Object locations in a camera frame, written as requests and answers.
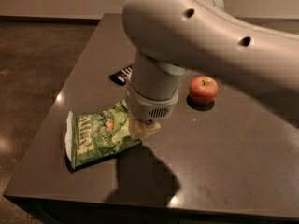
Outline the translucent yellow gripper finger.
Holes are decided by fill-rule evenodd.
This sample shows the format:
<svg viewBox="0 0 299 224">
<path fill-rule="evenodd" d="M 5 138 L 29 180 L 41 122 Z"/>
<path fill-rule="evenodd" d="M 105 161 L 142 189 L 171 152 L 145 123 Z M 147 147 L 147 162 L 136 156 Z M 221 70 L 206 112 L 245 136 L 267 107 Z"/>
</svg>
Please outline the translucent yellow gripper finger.
<svg viewBox="0 0 299 224">
<path fill-rule="evenodd" d="M 129 133 L 133 139 L 147 138 L 161 130 L 159 122 L 145 122 L 136 119 L 132 112 L 129 112 Z"/>
</svg>

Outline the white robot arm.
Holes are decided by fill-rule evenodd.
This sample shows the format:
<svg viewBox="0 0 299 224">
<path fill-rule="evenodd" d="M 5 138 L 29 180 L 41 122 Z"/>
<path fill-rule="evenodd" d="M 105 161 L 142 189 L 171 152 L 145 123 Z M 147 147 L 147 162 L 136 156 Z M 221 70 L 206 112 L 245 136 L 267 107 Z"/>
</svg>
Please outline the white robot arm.
<svg viewBox="0 0 299 224">
<path fill-rule="evenodd" d="M 298 123 L 299 36 L 234 18 L 223 0 L 126 0 L 122 24 L 136 48 L 126 96 L 134 120 L 169 118 L 194 70 Z"/>
</svg>

